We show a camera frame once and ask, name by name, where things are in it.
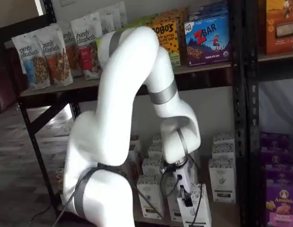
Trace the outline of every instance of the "wooden shelf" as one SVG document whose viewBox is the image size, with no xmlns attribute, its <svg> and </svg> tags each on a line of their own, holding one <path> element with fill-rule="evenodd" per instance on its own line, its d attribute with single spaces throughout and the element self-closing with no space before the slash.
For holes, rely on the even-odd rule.
<svg viewBox="0 0 293 227">
<path fill-rule="evenodd" d="M 286 58 L 293 58 L 293 52 L 285 52 L 285 53 L 278 53 L 278 54 L 258 54 L 258 62 L 262 61 L 273 61 L 273 60 L 280 60 Z"/>
<path fill-rule="evenodd" d="M 230 66 L 231 64 L 229 62 L 217 63 L 212 65 L 192 66 L 192 67 L 183 65 L 183 66 L 176 67 L 174 69 L 174 74 L 179 75 L 184 73 L 228 68 Z M 72 91 L 72 90 L 74 91 L 74 90 L 81 90 L 83 88 L 97 87 L 98 85 L 99 85 L 99 79 L 85 80 L 85 77 L 81 76 L 79 78 L 75 78 L 74 83 L 65 87 L 50 86 L 45 89 L 36 90 L 36 91 L 33 91 L 32 89 L 29 88 L 21 92 L 20 96 L 24 98 L 24 97 L 35 96 L 35 95 L 53 94 L 53 93 L 59 93 L 64 91 Z"/>
</svg>

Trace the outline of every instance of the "white wall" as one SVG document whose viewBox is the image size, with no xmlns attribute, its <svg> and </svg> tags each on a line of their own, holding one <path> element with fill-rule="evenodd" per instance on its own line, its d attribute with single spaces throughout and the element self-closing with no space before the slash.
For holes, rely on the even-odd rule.
<svg viewBox="0 0 293 227">
<path fill-rule="evenodd" d="M 202 139 L 199 150 L 204 155 L 211 152 L 214 133 L 234 129 L 232 95 L 231 87 L 180 92 L 180 98 L 193 108 L 198 118 Z M 80 103 L 80 109 L 95 110 L 96 102 Z M 137 96 L 133 105 L 132 132 L 141 136 L 145 147 L 151 137 L 160 131 L 160 122 L 149 96 Z"/>
<path fill-rule="evenodd" d="M 74 1 L 75 3 L 62 7 L 59 0 L 52 0 L 57 21 L 74 20 L 102 7 L 118 3 L 121 0 Z M 204 5 L 215 1 L 218 0 L 124 0 L 128 21 L 177 7 Z"/>
</svg>

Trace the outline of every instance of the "black shelf frame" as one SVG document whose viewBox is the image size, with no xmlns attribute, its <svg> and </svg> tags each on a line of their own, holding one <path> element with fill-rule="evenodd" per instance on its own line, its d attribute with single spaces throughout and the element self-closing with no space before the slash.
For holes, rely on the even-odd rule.
<svg viewBox="0 0 293 227">
<path fill-rule="evenodd" d="M 12 70 L 9 55 L 6 51 L 5 42 L 10 41 L 12 37 L 21 35 L 39 28 L 48 26 L 50 23 L 55 23 L 56 18 L 52 7 L 51 0 L 43 0 L 46 14 L 35 17 L 26 21 L 22 21 L 10 26 L 0 28 L 0 51 L 3 54 L 3 59 L 12 81 L 13 89 L 17 95 L 22 116 L 24 118 L 29 136 L 37 157 L 45 185 L 47 187 L 51 203 L 54 207 L 56 215 L 59 215 L 58 205 L 61 202 L 57 194 L 54 193 L 51 186 L 46 167 L 43 162 L 43 157 L 38 147 L 35 134 L 47 124 L 57 113 L 59 113 L 67 104 L 71 105 L 72 111 L 77 117 L 80 114 L 78 103 L 84 101 L 93 101 L 97 99 L 98 87 L 85 87 L 74 90 L 65 90 L 55 93 L 38 94 L 33 96 L 21 96 L 17 86 L 15 75 Z M 249 128 L 248 128 L 248 92 L 246 91 L 246 48 L 244 47 L 245 39 L 243 37 L 244 29 L 244 13 L 245 7 L 242 0 L 229 0 L 230 11 L 230 34 L 233 43 L 233 54 L 231 59 L 231 67 L 227 69 L 216 69 L 208 71 L 200 71 L 198 73 L 186 73 L 185 75 L 177 75 L 176 83 L 178 90 L 203 89 L 210 87 L 232 86 L 233 87 L 233 112 L 235 125 L 235 146 L 237 159 L 237 194 L 240 205 L 240 219 L 242 227 L 251 225 L 250 215 L 250 182 L 249 182 Z M 231 77 L 225 78 L 213 77 L 212 74 L 219 75 L 219 70 L 229 70 Z M 147 95 L 147 89 L 142 86 L 137 95 Z M 40 106 L 50 106 L 33 122 L 30 122 L 27 108 L 35 108 Z"/>
</svg>

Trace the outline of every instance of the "purple box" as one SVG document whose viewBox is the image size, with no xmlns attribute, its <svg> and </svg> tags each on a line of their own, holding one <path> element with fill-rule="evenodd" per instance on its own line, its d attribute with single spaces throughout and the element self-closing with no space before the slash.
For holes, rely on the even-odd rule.
<svg viewBox="0 0 293 227">
<path fill-rule="evenodd" d="M 289 150 L 289 136 L 287 134 L 262 132 L 260 135 L 260 146 L 267 149 Z"/>
<path fill-rule="evenodd" d="M 282 183 L 282 180 L 293 182 L 293 165 L 269 164 L 265 166 L 266 179 Z"/>
<path fill-rule="evenodd" d="M 265 164 L 291 163 L 293 157 L 288 150 L 267 150 L 266 148 L 262 148 L 261 160 Z"/>
<path fill-rule="evenodd" d="M 293 184 L 267 184 L 266 227 L 293 227 Z"/>
</svg>

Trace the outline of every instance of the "yellow box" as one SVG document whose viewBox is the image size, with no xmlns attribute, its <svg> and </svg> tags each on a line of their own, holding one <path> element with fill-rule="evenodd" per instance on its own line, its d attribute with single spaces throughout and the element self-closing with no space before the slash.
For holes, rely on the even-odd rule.
<svg viewBox="0 0 293 227">
<path fill-rule="evenodd" d="M 149 26 L 157 33 L 160 46 L 164 47 L 169 53 L 172 66 L 180 66 L 176 22 L 171 20 L 157 24 L 153 21 Z"/>
</svg>

